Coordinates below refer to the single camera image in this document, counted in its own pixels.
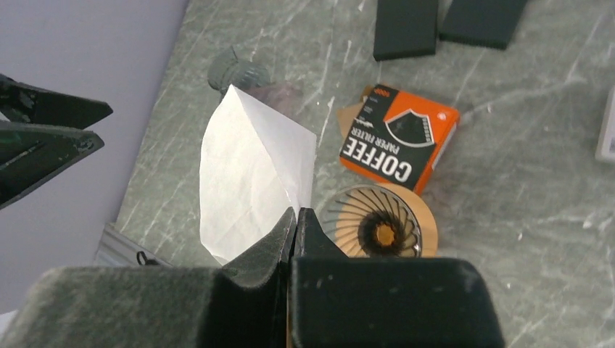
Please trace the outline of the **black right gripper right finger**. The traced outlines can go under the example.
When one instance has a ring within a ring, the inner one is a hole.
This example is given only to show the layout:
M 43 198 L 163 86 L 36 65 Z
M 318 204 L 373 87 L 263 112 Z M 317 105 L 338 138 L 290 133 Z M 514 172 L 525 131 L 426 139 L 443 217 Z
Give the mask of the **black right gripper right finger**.
M 290 275 L 295 347 L 503 347 L 479 271 L 455 258 L 351 258 L 303 208 Z

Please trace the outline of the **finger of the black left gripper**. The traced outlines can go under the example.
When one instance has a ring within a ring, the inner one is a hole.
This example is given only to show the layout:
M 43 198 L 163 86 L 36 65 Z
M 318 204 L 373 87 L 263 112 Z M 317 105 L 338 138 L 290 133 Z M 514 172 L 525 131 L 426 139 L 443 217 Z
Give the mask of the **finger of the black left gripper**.
M 84 130 L 113 113 L 106 102 L 46 90 L 1 75 L 1 113 L 11 122 Z
M 1 208 L 104 146 L 94 132 L 1 121 Z

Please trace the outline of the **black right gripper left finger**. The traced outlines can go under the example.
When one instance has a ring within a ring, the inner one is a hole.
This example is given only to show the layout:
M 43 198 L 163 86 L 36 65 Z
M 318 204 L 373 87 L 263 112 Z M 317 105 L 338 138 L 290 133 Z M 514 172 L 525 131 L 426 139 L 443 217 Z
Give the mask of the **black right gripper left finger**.
M 220 268 L 55 268 L 31 288 L 3 347 L 283 347 L 297 219 Z

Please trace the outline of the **clear glass ribbed dripper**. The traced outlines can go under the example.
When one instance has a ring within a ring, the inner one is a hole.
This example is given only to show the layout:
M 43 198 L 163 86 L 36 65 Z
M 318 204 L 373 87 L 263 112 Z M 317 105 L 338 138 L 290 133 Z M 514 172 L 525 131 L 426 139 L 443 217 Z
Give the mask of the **clear glass ribbed dripper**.
M 408 203 L 392 190 L 373 184 L 344 188 L 317 213 L 323 232 L 348 257 L 420 257 L 421 226 Z M 375 227 L 396 229 L 392 246 L 374 239 Z

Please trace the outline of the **white paper coffee filter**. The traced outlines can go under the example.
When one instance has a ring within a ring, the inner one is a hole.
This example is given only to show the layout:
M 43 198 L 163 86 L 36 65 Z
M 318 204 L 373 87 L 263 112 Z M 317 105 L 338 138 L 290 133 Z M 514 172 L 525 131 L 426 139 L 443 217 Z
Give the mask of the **white paper coffee filter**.
M 311 206 L 317 136 L 229 86 L 202 138 L 199 236 L 225 265 L 268 234 L 288 208 Z

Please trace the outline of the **clear glass jar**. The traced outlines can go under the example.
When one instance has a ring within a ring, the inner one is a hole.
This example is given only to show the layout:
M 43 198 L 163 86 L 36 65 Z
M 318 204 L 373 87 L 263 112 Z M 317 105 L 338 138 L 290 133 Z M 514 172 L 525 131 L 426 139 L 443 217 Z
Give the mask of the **clear glass jar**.
M 241 90 L 267 86 L 271 76 L 263 65 L 239 58 L 231 46 L 213 59 L 207 71 L 207 82 L 224 95 L 231 85 Z

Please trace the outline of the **orange glass carafe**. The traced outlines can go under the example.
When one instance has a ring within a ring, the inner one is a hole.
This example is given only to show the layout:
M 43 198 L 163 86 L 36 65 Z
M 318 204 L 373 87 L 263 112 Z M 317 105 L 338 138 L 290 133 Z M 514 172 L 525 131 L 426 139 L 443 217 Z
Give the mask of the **orange glass carafe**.
M 382 223 L 375 227 L 374 239 L 382 247 L 390 247 L 396 240 L 396 229 L 388 223 Z

